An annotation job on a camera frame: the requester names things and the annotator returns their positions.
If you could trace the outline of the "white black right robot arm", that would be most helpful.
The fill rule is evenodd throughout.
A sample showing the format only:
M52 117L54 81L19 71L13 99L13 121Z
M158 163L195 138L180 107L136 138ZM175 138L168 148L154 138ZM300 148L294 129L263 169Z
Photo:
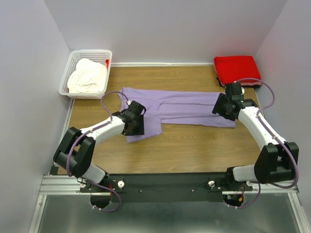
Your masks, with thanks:
M297 185L299 147L281 137L262 115L252 99L245 99L240 82L225 85L212 110L225 119L239 120L257 142L260 154L253 165L227 169L224 186L235 190L241 182L271 184L289 189Z

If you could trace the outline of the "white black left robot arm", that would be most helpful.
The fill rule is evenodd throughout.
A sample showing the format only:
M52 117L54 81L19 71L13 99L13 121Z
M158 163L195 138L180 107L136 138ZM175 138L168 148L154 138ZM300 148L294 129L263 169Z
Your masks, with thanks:
M64 168L69 176L91 181L98 192L107 188L107 173L92 163L95 147L116 135L144 135L144 114L146 108L136 101L128 107L113 113L108 119L84 129L69 128L63 136L53 161Z

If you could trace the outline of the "purple t shirt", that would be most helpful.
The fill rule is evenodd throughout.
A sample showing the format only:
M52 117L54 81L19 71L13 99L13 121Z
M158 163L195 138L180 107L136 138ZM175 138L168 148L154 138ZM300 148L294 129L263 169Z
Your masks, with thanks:
M235 122L212 113L219 94L124 87L119 93L122 110L126 108L128 100L136 101L146 108L144 135L127 136L127 142L132 143L162 134L162 124L235 128Z

